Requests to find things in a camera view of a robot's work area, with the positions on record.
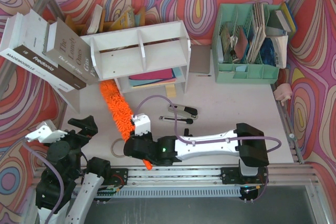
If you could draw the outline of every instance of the swirly wallpaper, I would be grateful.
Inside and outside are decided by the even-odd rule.
[[[34,1],[0,0],[0,33],[8,16],[28,12]],[[56,1],[78,24],[87,20],[95,4],[106,8],[106,20],[116,19],[129,5],[135,11],[145,6],[147,24],[184,20],[193,43],[210,44],[220,3],[258,0]],[[262,1],[279,4],[286,0]],[[328,200],[336,206],[333,154],[336,146],[331,141],[336,136],[335,0],[301,0],[294,12],[299,30],[290,46],[288,69],[281,73],[280,79],[292,85],[294,94],[288,108],[303,155],[319,172]],[[0,102],[0,223],[20,221],[33,171],[40,165],[21,148],[18,139],[42,120],[57,122],[63,104],[46,82],[17,68]],[[45,152],[41,146],[34,148]]]
[[[299,29],[281,81],[292,86],[288,112],[303,157],[318,171],[335,208],[336,0],[301,0],[294,11]]]
[[[26,14],[36,0],[0,0],[0,36],[8,17]],[[0,71],[4,58],[0,57]],[[41,165],[20,138],[46,119],[58,124],[64,101],[40,78],[17,67],[0,101],[0,223],[19,223],[33,172]],[[45,149],[32,148],[44,155]]]

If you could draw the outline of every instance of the file organizer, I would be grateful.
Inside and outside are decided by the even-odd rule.
[[[265,25],[271,10],[279,9],[280,5],[264,5]],[[230,34],[237,35],[240,27],[248,35],[253,18],[253,4],[221,4],[216,18],[215,30],[212,38],[212,54],[217,83],[246,83],[246,84],[273,84],[278,79],[279,68],[262,63],[260,54],[254,64],[218,63],[217,37],[221,34],[226,22],[232,22]],[[246,66],[245,72],[236,71],[237,67]]]

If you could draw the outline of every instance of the orange feather duster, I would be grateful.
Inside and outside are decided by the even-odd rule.
[[[134,125],[131,123],[133,112],[121,96],[119,89],[113,80],[100,82],[100,92],[104,97],[109,111],[112,114],[113,120],[116,122],[118,131],[122,139],[126,142],[130,138],[130,132],[134,131]],[[143,160],[148,170],[152,169],[152,164]]]

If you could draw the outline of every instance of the white wooden shelf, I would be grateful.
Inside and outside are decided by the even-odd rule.
[[[121,94],[179,83],[186,92],[191,43],[183,21],[110,31],[81,38],[91,47],[92,64],[99,79],[114,79]],[[174,82],[137,88],[130,86],[128,76],[176,67],[180,68],[181,75],[176,76]],[[80,94],[83,90],[57,92],[70,108],[80,112]]]
[[[139,51],[139,47],[133,47],[101,53],[99,56],[101,66],[98,67],[98,71],[102,74],[100,80],[187,65],[187,59],[184,57],[179,41],[144,46],[146,70],[142,67]]]

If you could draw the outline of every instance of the wire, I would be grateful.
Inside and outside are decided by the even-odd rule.
[[[227,138],[219,138],[219,139],[215,139],[215,140],[195,141],[195,142],[185,140],[181,136],[179,136],[178,133],[177,133],[177,111],[176,111],[176,108],[175,108],[173,102],[171,100],[169,100],[167,97],[164,97],[163,95],[155,94],[155,95],[151,95],[150,97],[147,97],[146,99],[144,99],[138,105],[138,107],[135,109],[133,117],[138,114],[140,107],[146,101],[148,101],[149,99],[152,99],[152,98],[162,98],[162,99],[166,100],[172,106],[173,111],[174,111],[174,117],[175,117],[174,133],[175,133],[175,136],[177,137],[177,139],[180,140],[182,143],[185,143],[185,144],[210,144],[210,143],[225,142],[226,140],[230,140],[230,141],[235,141],[235,140],[237,140],[237,141],[239,141],[239,140],[272,140],[272,141],[275,141],[275,142],[278,143],[277,146],[267,150],[267,152],[275,151],[276,149],[280,148],[281,145],[282,145],[280,140],[278,140],[275,137],[271,137],[271,136],[239,136],[239,137],[227,137]]]
[[[38,159],[40,159],[43,163],[46,164],[46,166],[48,166],[50,168],[50,170],[52,170],[52,172],[56,175],[58,181],[59,181],[59,186],[60,186],[60,193],[59,193],[59,198],[58,201],[56,202],[56,205],[54,206],[54,208],[51,210],[51,212],[49,213],[45,224],[49,223],[49,220],[51,219],[51,217],[53,216],[54,212],[56,211],[56,209],[59,207],[59,205],[62,202],[63,199],[63,195],[64,195],[64,183],[62,180],[62,177],[60,175],[60,173],[53,167],[53,165],[47,161],[44,157],[42,157],[41,155],[39,155],[37,152],[35,152],[32,148],[30,148],[26,142],[25,142],[25,137],[23,138],[23,143],[22,146],[27,149],[30,153],[32,153],[34,156],[36,156]]]
[[[120,185],[122,185],[122,186],[125,185],[124,180],[123,180],[119,175],[117,175],[117,174],[113,174],[112,177],[116,177],[116,178],[120,179]]]
[[[265,185],[263,186],[263,189],[262,189],[261,193],[258,195],[257,198],[255,198],[255,199],[253,200],[253,202],[256,201],[256,200],[258,200],[258,199],[260,199],[260,198],[262,197],[262,195],[264,195],[264,193],[265,193],[265,191],[266,191],[266,186],[267,186],[267,184],[268,184],[268,167],[266,166],[265,168],[266,168],[266,180],[265,180]]]
[[[123,140],[122,138],[118,138],[118,139],[114,140],[114,142],[113,142],[112,145],[111,145],[111,153],[112,153],[113,156],[115,156],[115,157],[117,157],[117,158],[125,157],[125,155],[118,155],[118,154],[116,154],[116,153],[114,152],[114,150],[113,150],[115,144],[116,144],[117,142],[121,142],[121,141],[124,142],[124,140]]]
[[[80,152],[80,154],[83,156],[83,158],[85,159],[86,163],[88,163],[88,159],[86,158],[85,154],[83,152]]]

